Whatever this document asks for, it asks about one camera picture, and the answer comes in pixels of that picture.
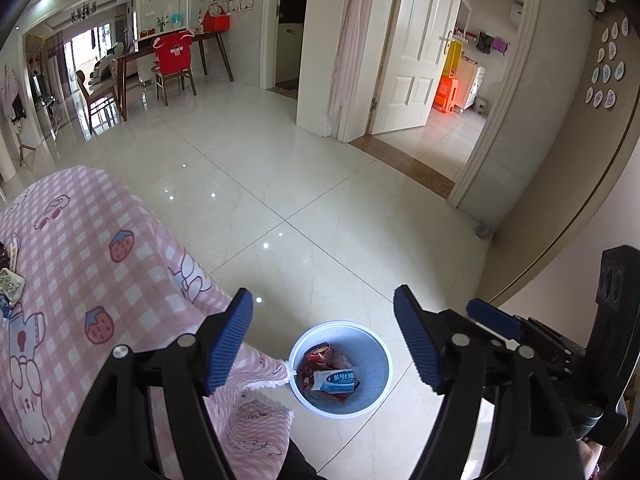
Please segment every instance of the blue gripper pad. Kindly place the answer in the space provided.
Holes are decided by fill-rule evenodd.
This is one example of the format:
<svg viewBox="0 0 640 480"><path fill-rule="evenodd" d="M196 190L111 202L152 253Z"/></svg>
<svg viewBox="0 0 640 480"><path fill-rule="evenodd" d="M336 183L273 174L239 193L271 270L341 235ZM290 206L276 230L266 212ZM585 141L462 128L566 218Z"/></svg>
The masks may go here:
<svg viewBox="0 0 640 480"><path fill-rule="evenodd" d="M248 290L240 289L226 310L228 317L207 356L207 374L204 379L206 394L226 383L236 360L242 340L254 315L254 298Z"/></svg>
<svg viewBox="0 0 640 480"><path fill-rule="evenodd" d="M505 339L519 341L522 337L522 328L517 319L482 300L469 301L466 314Z"/></svg>
<svg viewBox="0 0 640 480"><path fill-rule="evenodd" d="M438 390L440 375L440 357L429 333L422 325L420 313L423 312L414 295L406 285L396 288L394 293L394 314L400 326L404 342L409 348L415 367L423 383Z"/></svg>

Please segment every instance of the orange stool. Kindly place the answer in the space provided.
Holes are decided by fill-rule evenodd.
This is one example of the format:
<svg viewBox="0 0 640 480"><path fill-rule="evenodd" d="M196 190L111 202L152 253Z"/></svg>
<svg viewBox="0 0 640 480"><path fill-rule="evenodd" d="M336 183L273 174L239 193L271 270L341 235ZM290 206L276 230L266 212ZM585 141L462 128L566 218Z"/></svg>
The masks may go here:
<svg viewBox="0 0 640 480"><path fill-rule="evenodd" d="M440 78L438 91L433 100L433 108L448 114L453 111L453 104L456 102L456 94L458 93L458 80L455 77Z"/></svg>

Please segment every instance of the door threshold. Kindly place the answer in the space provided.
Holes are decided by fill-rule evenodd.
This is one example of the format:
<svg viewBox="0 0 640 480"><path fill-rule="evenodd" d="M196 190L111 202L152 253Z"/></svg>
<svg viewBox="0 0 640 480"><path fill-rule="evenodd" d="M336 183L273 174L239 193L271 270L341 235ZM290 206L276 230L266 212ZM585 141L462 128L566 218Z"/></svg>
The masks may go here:
<svg viewBox="0 0 640 480"><path fill-rule="evenodd" d="M438 173L419 160L415 160L412 156L387 144L383 140L377 139L375 136L365 135L358 137L352 140L350 145L390 165L403 175L433 191L444 200L449 197L449 193L456 185L455 182L449 180L443 174Z"/></svg>

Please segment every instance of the chandelier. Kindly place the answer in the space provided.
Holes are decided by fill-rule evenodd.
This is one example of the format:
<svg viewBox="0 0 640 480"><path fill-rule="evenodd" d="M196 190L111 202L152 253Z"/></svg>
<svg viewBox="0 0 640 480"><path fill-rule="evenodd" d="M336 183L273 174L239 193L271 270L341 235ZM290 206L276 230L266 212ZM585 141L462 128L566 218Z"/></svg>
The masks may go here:
<svg viewBox="0 0 640 480"><path fill-rule="evenodd" d="M71 13L71 22L81 22L82 20L87 19L95 12L95 9L95 2L91 4L91 7L89 7L87 4L82 4L82 7L78 7L74 12Z"/></svg>

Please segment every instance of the white tile floor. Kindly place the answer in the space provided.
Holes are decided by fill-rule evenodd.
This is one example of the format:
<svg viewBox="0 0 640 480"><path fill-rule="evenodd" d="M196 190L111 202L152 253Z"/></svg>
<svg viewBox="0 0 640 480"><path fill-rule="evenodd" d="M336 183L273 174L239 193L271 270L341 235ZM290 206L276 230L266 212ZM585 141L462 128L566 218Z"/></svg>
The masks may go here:
<svg viewBox="0 0 640 480"><path fill-rule="evenodd" d="M485 121L471 108L460 115L432 109L424 126L376 137L456 182Z"/></svg>
<svg viewBox="0 0 640 480"><path fill-rule="evenodd" d="M120 178L227 292L263 298L247 339L273 356L287 358L326 320L371 327L394 361L394 389L374 413L336 421L308 412L288 386L267 393L295 410L292 437L329 480L407 478L440 399L417 377L390 299L407 283L425 308L462 309L487 243L425 187L297 127L295 101L215 79L196 86L197 97L169 88L167 108L131 91L129 121L108 127L104 117L89 141L72 121L5 194L76 164Z"/></svg>

